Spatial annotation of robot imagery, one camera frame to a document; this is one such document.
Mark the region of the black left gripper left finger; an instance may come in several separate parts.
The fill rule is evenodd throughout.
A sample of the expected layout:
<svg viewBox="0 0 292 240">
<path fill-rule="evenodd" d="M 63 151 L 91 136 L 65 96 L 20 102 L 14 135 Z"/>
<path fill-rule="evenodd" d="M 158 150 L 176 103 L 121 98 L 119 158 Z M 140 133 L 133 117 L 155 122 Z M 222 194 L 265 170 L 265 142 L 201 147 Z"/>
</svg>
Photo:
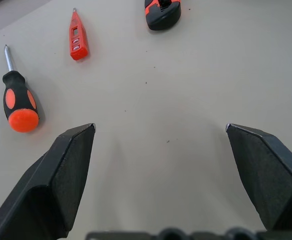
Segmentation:
<svg viewBox="0 0 292 240">
<path fill-rule="evenodd" d="M 60 134 L 22 175 L 0 207 L 0 240 L 58 240 L 74 226 L 96 127 Z"/>
</svg>

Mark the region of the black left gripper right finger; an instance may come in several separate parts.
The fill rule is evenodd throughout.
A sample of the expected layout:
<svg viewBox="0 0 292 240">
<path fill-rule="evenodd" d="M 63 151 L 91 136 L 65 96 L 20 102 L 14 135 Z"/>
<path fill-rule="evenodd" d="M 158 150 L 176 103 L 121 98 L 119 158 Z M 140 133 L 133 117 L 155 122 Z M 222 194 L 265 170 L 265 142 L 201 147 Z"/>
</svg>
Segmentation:
<svg viewBox="0 0 292 240">
<path fill-rule="evenodd" d="M 292 231 L 292 152 L 274 135 L 226 126 L 241 182 L 267 230 Z"/>
</svg>

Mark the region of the stubby black orange screwdriver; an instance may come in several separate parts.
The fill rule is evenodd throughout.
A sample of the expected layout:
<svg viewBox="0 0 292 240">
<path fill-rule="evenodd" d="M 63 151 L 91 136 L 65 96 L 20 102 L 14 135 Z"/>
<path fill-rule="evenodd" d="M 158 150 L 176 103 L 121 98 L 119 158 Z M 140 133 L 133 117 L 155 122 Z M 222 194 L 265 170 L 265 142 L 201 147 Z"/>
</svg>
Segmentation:
<svg viewBox="0 0 292 240">
<path fill-rule="evenodd" d="M 10 127 L 19 133 L 29 133 L 39 124 L 39 114 L 33 94 L 26 86 L 25 78 L 14 69 L 11 52 L 4 48 L 8 72 L 3 75 L 5 91 L 3 106 Z"/>
</svg>

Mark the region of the red voltage tester pen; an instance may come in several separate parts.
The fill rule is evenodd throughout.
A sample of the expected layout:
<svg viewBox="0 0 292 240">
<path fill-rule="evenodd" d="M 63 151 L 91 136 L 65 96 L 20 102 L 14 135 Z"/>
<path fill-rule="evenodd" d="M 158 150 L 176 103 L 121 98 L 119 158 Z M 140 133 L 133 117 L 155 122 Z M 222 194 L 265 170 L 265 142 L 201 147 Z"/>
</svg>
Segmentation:
<svg viewBox="0 0 292 240">
<path fill-rule="evenodd" d="M 70 56 L 75 61 L 81 60 L 89 54 L 86 30 L 76 8 L 73 8 L 69 26 L 69 46 Z"/>
</svg>

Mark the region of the black orange utility knife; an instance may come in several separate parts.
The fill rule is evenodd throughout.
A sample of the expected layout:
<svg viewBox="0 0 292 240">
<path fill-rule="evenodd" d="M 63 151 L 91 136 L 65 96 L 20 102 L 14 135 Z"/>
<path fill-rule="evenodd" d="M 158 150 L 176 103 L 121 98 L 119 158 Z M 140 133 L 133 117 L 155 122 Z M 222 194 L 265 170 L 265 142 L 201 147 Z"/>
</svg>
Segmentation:
<svg viewBox="0 0 292 240">
<path fill-rule="evenodd" d="M 181 0 L 144 0 L 145 19 L 150 30 L 173 27 L 181 17 Z"/>
</svg>

